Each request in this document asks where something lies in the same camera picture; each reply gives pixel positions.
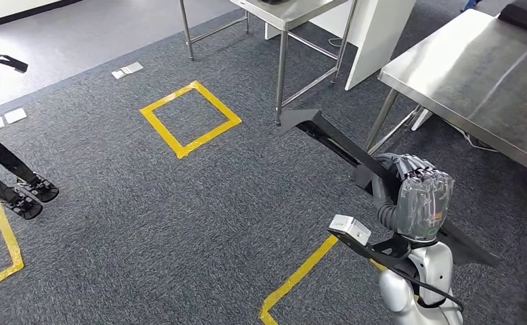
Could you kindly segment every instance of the yellow tape square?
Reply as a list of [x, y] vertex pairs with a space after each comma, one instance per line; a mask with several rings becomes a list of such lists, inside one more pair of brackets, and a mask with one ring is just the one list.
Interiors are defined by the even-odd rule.
[[14, 233], [12, 232], [12, 229], [10, 229], [10, 224], [8, 224], [8, 220], [6, 219], [6, 215], [4, 214], [4, 210], [2, 209], [1, 205], [0, 205], [0, 232], [2, 233], [2, 237], [4, 238], [4, 243], [6, 243], [8, 252], [10, 253], [10, 258], [12, 259], [12, 265], [4, 269], [2, 272], [0, 272], [0, 281], [2, 281], [6, 279], [8, 276], [10, 276], [11, 274], [22, 269], [24, 267], [24, 263], [22, 262], [22, 256], [20, 254], [20, 247], [18, 246], [18, 243], [16, 242], [16, 238], [14, 238]]
[[[228, 121], [224, 122], [218, 127], [215, 127], [215, 129], [193, 140], [189, 144], [182, 146], [179, 141], [177, 141], [177, 139], [173, 136], [173, 134], [168, 131], [168, 129], [160, 122], [158, 117], [156, 117], [156, 115], [154, 114], [154, 110], [194, 89], [197, 90], [200, 94], [202, 94], [218, 111], [221, 112], [221, 114], [225, 115]], [[224, 103], [217, 99], [217, 97], [215, 97], [198, 81], [194, 81], [189, 85], [185, 86], [184, 88], [162, 98], [161, 100], [158, 100], [157, 102], [154, 102], [149, 106], [142, 108], [140, 112], [143, 114], [145, 119], [150, 122], [154, 129], [160, 134], [162, 139], [164, 139], [164, 141], [172, 148], [177, 158], [183, 158], [187, 156], [190, 152], [194, 151], [202, 144], [205, 144], [214, 137], [222, 134], [223, 132], [226, 132], [230, 128], [242, 122], [242, 120], [234, 112], [232, 112], [226, 105], [224, 105]]]

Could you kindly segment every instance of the robot leg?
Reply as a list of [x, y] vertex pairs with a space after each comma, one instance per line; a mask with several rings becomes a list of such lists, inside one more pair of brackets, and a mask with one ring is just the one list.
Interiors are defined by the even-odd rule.
[[41, 202], [50, 202], [58, 196], [58, 188], [44, 177], [34, 173], [15, 154], [0, 143], [0, 165], [18, 176], [18, 185], [22, 186]]
[[0, 201], [26, 220], [33, 219], [42, 212], [42, 205], [23, 192], [17, 192], [0, 181]]

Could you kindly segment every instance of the yellow tape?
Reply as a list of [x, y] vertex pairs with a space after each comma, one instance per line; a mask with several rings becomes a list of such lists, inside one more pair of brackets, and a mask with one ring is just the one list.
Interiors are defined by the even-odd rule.
[[[222, 125], [219, 125], [215, 129], [207, 132], [206, 134], [200, 136], [199, 138], [193, 140], [189, 144], [182, 146], [179, 141], [177, 141], [177, 139], [173, 136], [173, 134], [168, 131], [168, 129], [160, 122], [156, 115], [154, 115], [153, 111], [161, 105], [165, 105], [193, 89], [201, 93], [217, 110], [221, 112], [221, 114], [227, 117], [228, 121], [224, 122]], [[215, 97], [198, 81], [194, 81], [189, 85], [183, 87], [182, 89], [162, 98], [161, 100], [158, 100], [157, 102], [154, 102], [149, 106], [142, 108], [140, 112], [144, 115], [147, 121], [150, 122], [152, 127], [160, 134], [160, 136], [162, 137], [162, 139], [164, 139], [168, 146], [172, 148], [177, 158], [183, 158], [187, 156], [190, 152], [194, 151], [202, 144], [205, 144], [214, 137], [222, 134], [223, 132], [226, 132], [230, 128], [242, 122], [242, 120], [234, 112], [232, 112], [226, 105], [224, 105], [224, 103], [217, 99], [217, 97]]]
[[6, 219], [6, 215], [4, 214], [4, 210], [2, 209], [1, 205], [0, 205], [0, 232], [2, 233], [2, 237], [4, 238], [4, 243], [6, 243], [8, 252], [10, 253], [10, 258], [12, 259], [12, 265], [4, 269], [2, 272], [0, 272], [0, 281], [2, 281], [6, 279], [8, 276], [12, 275], [13, 273], [22, 269], [24, 267], [24, 262], [22, 261], [22, 255], [20, 254], [20, 247], [18, 246], [18, 243], [16, 242], [16, 238], [14, 238], [14, 233], [12, 232], [12, 229], [10, 228], [10, 224], [8, 224], [8, 220]]
[[[337, 243], [337, 237], [331, 235], [327, 238], [323, 244], [313, 253], [311, 256], [303, 262], [303, 264], [293, 273], [287, 281], [285, 281], [277, 290], [273, 291], [265, 300], [261, 306], [261, 311], [259, 312], [259, 319], [265, 325], [279, 325], [273, 316], [269, 313], [269, 310], [279, 301], [283, 296], [285, 296], [293, 287], [305, 277], [311, 271], [311, 269], [327, 254], [328, 251], [333, 248]], [[386, 267], [380, 265], [374, 260], [370, 259], [369, 262], [374, 264], [378, 269], [384, 271]]]

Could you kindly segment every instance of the stainless steel table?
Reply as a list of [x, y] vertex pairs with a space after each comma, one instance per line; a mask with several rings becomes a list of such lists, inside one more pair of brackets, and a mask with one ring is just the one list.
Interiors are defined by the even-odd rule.
[[[303, 93], [307, 92], [309, 89], [319, 84], [321, 81], [325, 80], [329, 76], [334, 74], [332, 82], [335, 82], [339, 75], [341, 69], [341, 63], [345, 49], [347, 46], [347, 37], [349, 35], [350, 25], [354, 16], [355, 9], [357, 8], [358, 0], [351, 0], [351, 11], [347, 18], [347, 25], [345, 32], [342, 37], [342, 46], [339, 48], [339, 53], [333, 54], [326, 49], [323, 49], [306, 39], [303, 39], [294, 33], [290, 32], [291, 29], [308, 22], [309, 20], [328, 12], [334, 7], [347, 2], [347, 0], [285, 0], [283, 3], [277, 5], [270, 5], [268, 3], [262, 2], [261, 0], [230, 0], [232, 3], [240, 6], [245, 9], [246, 15], [239, 20], [229, 23], [228, 25], [222, 26], [214, 31], [208, 32], [206, 34], [191, 38], [189, 35], [189, 27], [187, 25], [187, 16], [185, 13], [185, 6], [183, 0], [179, 0], [181, 13], [184, 23], [184, 34], [185, 34], [185, 44], [189, 48], [189, 57], [193, 60], [193, 49], [191, 45], [197, 41], [200, 41], [206, 37], [209, 37], [219, 31], [222, 31], [228, 27], [231, 27], [240, 22], [246, 21], [247, 28], [246, 32], [249, 32], [249, 19], [250, 14], [260, 18], [264, 22], [274, 26], [281, 31], [281, 47], [279, 50], [279, 74], [277, 77], [277, 97], [275, 100], [275, 123], [279, 124], [279, 115], [284, 107], [293, 102], [296, 98], [301, 96]], [[319, 78], [315, 79], [312, 83], [296, 92], [294, 95], [290, 96], [288, 99], [283, 100], [283, 86], [285, 84], [285, 58], [287, 56], [287, 41], [288, 38], [292, 37], [293, 39], [309, 46], [319, 53], [322, 53], [334, 60], [336, 60], [335, 66], [329, 69]]]
[[386, 65], [391, 86], [369, 134], [372, 146], [397, 93], [527, 167], [527, 31], [467, 10]]

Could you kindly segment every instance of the gray carpet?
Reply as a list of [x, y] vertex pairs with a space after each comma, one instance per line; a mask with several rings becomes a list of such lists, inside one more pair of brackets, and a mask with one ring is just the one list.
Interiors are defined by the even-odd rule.
[[[486, 1], [483, 9], [493, 14], [502, 5]], [[418, 2], [397, 53], [459, 6]], [[253, 31], [230, 29], [198, 43], [196, 62], [181, 36], [170, 37], [3, 108], [24, 107], [29, 117], [1, 130], [0, 140], [61, 194], [35, 220], [7, 214], [25, 267], [0, 283], [0, 324], [260, 324], [265, 297], [327, 238], [333, 215], [358, 217], [374, 241], [389, 235], [368, 195], [349, 183], [345, 162], [303, 133], [280, 136], [273, 126], [279, 44], [263, 41], [260, 22]], [[311, 25], [298, 33], [320, 44], [330, 37]], [[112, 78], [135, 60], [145, 70]], [[329, 64], [291, 42], [288, 92]], [[139, 109], [196, 79], [243, 123], [177, 159]], [[294, 107], [322, 109], [363, 143], [387, 91], [376, 77], [349, 92], [324, 84]], [[400, 98], [390, 121], [413, 105]], [[221, 118], [194, 95], [157, 113], [182, 143]], [[497, 269], [456, 268], [453, 291], [467, 305], [465, 324], [526, 318], [527, 170], [469, 147], [438, 119], [406, 131], [388, 150], [422, 156], [453, 175], [451, 219], [503, 258]], [[0, 175], [13, 179], [1, 168]], [[2, 254], [0, 269], [9, 263]], [[389, 324], [376, 278], [376, 268], [336, 244], [271, 315], [281, 325]]]

